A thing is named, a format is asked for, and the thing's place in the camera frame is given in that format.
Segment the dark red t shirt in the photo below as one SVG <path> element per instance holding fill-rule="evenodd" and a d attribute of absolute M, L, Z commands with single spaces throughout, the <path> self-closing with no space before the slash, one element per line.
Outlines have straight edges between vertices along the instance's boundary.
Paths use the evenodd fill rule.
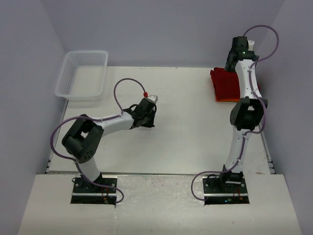
<path fill-rule="evenodd" d="M 235 72 L 215 67 L 210 71 L 215 99 L 240 98 L 239 79 Z"/>

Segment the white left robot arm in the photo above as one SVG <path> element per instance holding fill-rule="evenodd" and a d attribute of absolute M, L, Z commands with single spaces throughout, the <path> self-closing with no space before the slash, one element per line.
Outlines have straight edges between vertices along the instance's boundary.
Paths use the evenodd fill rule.
<path fill-rule="evenodd" d="M 75 164 L 85 180 L 84 186 L 90 192 L 97 192 L 102 186 L 102 174 L 94 155 L 101 139 L 109 134 L 132 130 L 138 127 L 154 127 L 158 97 L 149 95 L 139 104 L 122 110 L 122 114 L 103 120 L 81 115 L 62 139 L 62 145 L 75 159 Z"/>

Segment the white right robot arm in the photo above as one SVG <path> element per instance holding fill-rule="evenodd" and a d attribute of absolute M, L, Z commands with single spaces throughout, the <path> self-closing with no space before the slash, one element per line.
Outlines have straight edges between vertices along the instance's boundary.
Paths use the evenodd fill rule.
<path fill-rule="evenodd" d="M 256 133 L 264 108 L 268 102 L 262 99 L 257 88 L 255 64 L 259 56 L 252 50 L 253 42 L 245 36 L 232 39 L 224 70 L 235 72 L 239 80 L 240 98 L 230 113 L 230 124 L 233 126 L 233 138 L 230 152 L 223 172 L 218 180 L 219 189 L 230 192 L 235 187 L 244 185 L 243 165 L 250 136 Z"/>

